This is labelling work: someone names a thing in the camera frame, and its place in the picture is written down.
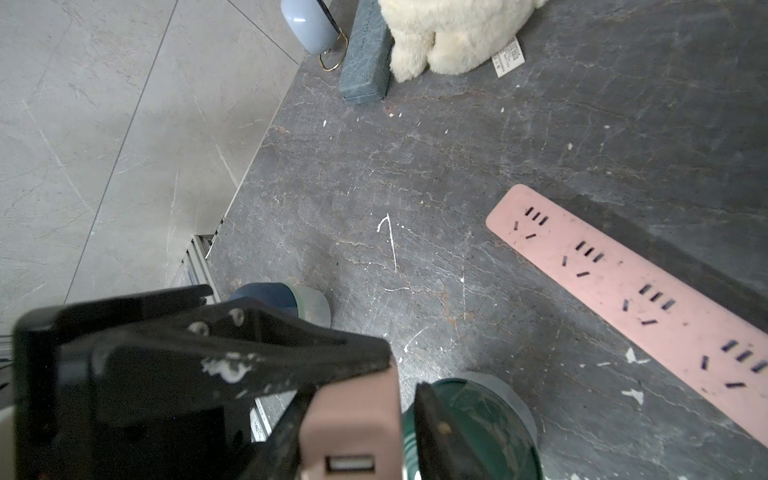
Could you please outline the pink USB charger adapter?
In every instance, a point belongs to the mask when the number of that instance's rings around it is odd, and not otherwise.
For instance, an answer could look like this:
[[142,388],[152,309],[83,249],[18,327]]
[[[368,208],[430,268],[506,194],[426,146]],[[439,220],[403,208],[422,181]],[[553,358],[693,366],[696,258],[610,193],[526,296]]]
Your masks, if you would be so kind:
[[301,479],[401,479],[398,369],[320,387],[299,432]]

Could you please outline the pink power strip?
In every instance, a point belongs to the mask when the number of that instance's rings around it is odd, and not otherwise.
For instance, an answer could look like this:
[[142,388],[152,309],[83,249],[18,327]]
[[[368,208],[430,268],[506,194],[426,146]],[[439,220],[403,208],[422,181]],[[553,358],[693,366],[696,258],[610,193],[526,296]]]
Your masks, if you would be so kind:
[[523,184],[506,193],[486,226],[766,443],[764,331]]

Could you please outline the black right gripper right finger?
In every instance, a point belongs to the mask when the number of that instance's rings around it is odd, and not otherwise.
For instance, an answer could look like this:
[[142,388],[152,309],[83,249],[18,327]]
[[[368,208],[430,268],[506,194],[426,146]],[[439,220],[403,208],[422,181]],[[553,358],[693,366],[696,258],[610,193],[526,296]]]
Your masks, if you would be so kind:
[[422,479],[490,478],[487,468],[430,384],[417,385],[413,413]]

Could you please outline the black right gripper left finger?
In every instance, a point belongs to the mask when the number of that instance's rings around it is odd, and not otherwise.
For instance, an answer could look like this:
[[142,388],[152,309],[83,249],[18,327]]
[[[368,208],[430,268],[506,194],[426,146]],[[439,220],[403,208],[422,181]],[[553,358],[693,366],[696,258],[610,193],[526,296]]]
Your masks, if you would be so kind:
[[19,479],[293,479],[318,389],[387,341],[198,285],[52,306],[13,331]]

